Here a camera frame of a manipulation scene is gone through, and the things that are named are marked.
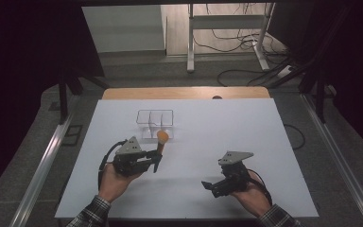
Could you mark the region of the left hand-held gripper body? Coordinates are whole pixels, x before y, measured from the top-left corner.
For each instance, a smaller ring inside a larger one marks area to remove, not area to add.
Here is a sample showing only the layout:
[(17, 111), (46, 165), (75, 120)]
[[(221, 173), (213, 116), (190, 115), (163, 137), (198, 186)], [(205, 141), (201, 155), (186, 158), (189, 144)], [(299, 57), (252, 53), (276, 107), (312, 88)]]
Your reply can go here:
[(115, 171), (128, 177), (148, 170), (148, 161), (139, 159), (146, 157), (135, 136), (132, 136), (120, 149), (115, 152), (113, 164)]

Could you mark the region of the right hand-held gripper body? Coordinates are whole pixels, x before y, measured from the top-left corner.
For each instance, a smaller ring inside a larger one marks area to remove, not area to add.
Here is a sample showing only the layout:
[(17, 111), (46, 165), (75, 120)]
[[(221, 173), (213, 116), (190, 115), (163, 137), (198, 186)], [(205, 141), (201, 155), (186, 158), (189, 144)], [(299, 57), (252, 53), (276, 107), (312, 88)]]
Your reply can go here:
[(220, 189), (231, 190), (232, 192), (246, 189), (250, 174), (242, 161), (252, 156), (252, 152), (228, 150), (218, 160), (222, 174), (225, 176), (225, 179), (220, 182)]

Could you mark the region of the orange round-head brush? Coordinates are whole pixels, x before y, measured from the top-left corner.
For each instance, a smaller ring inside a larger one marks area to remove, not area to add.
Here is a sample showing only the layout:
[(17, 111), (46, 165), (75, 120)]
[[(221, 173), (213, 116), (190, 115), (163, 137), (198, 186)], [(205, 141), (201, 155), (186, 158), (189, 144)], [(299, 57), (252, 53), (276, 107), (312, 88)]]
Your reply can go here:
[(157, 151), (159, 154), (162, 154), (164, 150), (164, 145), (169, 139), (169, 135), (165, 131), (158, 131), (157, 138), (158, 138)]

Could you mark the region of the clear plastic compartment organizer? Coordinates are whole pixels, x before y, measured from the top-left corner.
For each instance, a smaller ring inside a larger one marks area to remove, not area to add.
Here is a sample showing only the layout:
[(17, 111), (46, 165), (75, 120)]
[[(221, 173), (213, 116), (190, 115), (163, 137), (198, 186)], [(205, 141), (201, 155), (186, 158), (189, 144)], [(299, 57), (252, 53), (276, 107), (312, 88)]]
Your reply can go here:
[(164, 131), (169, 138), (174, 137), (174, 113), (172, 110), (139, 110), (136, 124), (143, 139), (156, 139), (158, 131)]

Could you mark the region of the person's right hand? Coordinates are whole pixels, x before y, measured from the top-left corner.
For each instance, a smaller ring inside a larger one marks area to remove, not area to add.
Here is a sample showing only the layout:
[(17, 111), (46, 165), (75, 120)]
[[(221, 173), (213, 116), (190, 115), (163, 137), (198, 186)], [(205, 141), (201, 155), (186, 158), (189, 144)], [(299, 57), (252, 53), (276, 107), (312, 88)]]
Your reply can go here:
[(271, 207), (264, 192), (254, 183), (249, 183), (245, 191), (233, 192), (232, 196), (257, 218), (262, 217)]

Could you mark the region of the person's left hand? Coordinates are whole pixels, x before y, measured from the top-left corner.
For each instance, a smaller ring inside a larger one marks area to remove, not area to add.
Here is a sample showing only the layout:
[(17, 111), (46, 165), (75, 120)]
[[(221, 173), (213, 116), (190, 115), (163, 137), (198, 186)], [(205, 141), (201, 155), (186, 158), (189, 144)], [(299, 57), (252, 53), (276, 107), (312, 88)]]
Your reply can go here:
[(112, 203), (127, 190), (133, 180), (140, 176), (141, 173), (124, 177), (115, 171), (112, 163), (107, 163), (104, 167), (98, 196)]

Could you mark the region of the white table cover sheet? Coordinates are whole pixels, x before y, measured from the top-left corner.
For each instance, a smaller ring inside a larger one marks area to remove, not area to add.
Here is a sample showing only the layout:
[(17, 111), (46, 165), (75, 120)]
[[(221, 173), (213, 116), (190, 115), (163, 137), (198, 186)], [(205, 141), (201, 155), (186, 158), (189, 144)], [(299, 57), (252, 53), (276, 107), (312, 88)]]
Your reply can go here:
[(172, 111), (173, 136), (159, 167), (130, 184), (113, 203), (111, 218), (247, 218), (234, 198), (215, 198), (203, 187), (221, 180), (217, 161), (229, 150), (251, 153), (245, 166), (259, 173), (274, 203), (291, 216), (317, 215), (274, 100), (247, 98), (99, 101), (57, 218), (73, 218), (91, 202), (103, 156), (115, 143), (141, 136), (136, 119), (143, 110)]

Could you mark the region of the wooden table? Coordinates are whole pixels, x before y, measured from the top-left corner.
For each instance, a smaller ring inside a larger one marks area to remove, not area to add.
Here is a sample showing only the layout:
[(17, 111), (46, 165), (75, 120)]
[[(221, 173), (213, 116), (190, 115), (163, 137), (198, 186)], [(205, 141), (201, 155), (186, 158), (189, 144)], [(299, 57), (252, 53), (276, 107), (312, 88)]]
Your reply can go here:
[(270, 98), (265, 87), (152, 87), (152, 88), (111, 88), (104, 91), (104, 100), (129, 99), (222, 99)]

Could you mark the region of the black metal stand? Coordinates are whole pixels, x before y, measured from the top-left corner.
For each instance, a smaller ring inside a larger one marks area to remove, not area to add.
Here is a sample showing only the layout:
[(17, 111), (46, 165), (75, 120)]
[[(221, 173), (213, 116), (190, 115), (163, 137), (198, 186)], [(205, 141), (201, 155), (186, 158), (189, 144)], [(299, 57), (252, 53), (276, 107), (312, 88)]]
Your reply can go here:
[(313, 53), (309, 56), (309, 60), (300, 63), (290, 73), (281, 79), (273, 81), (268, 88), (277, 88), (288, 81), (302, 76), (302, 80), (298, 85), (301, 94), (309, 94), (313, 89), (315, 93), (315, 113), (322, 123), (324, 120), (323, 105), (325, 99), (324, 88), (326, 85), (326, 71), (324, 66), (327, 57), (331, 54), (333, 41), (337, 37), (337, 33), (342, 27), (344, 21), (352, 6), (350, 4), (342, 4), (338, 6), (332, 18), (324, 23), (324, 27), (312, 38), (305, 48), (313, 48)]
[(97, 85), (102, 89), (109, 89), (110, 85), (104, 81), (93, 77), (86, 72), (78, 68), (64, 68), (59, 72), (59, 90), (60, 90), (60, 124), (62, 125), (69, 116), (69, 110), (67, 105), (67, 89), (70, 92), (79, 96), (83, 92), (83, 86), (79, 78), (84, 78), (89, 80), (91, 83)]

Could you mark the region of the white power strip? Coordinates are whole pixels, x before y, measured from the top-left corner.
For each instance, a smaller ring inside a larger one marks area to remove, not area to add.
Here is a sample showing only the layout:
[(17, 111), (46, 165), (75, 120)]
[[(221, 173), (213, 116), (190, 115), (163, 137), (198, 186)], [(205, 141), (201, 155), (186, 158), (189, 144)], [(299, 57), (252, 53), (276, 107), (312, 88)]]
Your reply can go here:
[(294, 67), (291, 65), (287, 65), (283, 70), (281, 70), (278, 74), (277, 77), (279, 79), (285, 77), (286, 75), (288, 75), (289, 73), (291, 73), (294, 70)]

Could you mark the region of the white cabinet panel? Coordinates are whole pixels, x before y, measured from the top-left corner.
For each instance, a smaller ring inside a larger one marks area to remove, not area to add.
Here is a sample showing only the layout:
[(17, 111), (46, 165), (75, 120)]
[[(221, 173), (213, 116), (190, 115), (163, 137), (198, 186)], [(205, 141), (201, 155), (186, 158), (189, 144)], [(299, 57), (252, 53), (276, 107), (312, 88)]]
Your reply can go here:
[(98, 53), (164, 50), (160, 5), (83, 7)]

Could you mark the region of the dark curtain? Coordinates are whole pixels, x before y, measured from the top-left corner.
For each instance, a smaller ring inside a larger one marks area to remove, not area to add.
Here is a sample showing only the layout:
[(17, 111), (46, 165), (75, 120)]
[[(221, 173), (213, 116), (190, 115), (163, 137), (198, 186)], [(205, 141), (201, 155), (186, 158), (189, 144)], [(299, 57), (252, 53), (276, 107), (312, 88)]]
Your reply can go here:
[(82, 7), (0, 0), (0, 176), (61, 75), (104, 75)]
[(299, 89), (333, 86), (335, 106), (363, 138), (363, 0), (278, 2), (268, 33), (308, 66)]

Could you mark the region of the black square floor frame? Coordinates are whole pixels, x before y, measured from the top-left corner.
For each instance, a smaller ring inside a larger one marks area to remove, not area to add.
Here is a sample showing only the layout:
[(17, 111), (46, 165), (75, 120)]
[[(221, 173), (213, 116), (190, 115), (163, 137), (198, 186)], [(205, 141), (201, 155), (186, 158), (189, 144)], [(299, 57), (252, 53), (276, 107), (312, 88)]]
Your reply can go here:
[(63, 137), (62, 145), (65, 147), (74, 147), (78, 144), (78, 140), (81, 136), (82, 125), (70, 125), (66, 134)]

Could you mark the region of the aluminium floor rail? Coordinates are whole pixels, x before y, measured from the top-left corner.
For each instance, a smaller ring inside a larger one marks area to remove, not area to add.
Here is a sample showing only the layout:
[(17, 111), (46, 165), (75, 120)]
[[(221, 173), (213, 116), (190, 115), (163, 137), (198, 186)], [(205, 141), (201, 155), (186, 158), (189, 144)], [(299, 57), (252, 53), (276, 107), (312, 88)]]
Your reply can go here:
[(9, 227), (26, 227), (26, 223), (60, 149), (64, 135), (73, 119), (75, 108), (77, 107), (79, 100), (80, 96), (71, 96), (70, 101), (68, 102), (68, 115), (64, 118), (63, 122), (56, 127)]
[(323, 123), (316, 113), (316, 105), (311, 98), (311, 95), (301, 95), (303, 104), (309, 112), (316, 128), (322, 138), (325, 146), (327, 147), (343, 181), (347, 185), (354, 202), (357, 205), (363, 217), (363, 186), (360, 184), (352, 169), (344, 158), (343, 154), (332, 133), (329, 131), (327, 124)]

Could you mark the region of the white metal desk frame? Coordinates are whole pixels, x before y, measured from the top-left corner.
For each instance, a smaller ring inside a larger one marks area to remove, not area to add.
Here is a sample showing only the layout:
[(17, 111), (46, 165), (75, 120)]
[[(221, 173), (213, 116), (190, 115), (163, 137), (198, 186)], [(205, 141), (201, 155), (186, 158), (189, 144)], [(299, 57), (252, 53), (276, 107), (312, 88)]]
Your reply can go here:
[(194, 30), (203, 29), (259, 29), (258, 40), (252, 42), (253, 50), (261, 68), (267, 71), (269, 66), (263, 53), (263, 40), (268, 29), (273, 7), (273, 3), (267, 4), (263, 14), (194, 15), (194, 5), (189, 4), (187, 72), (192, 73), (195, 70)]

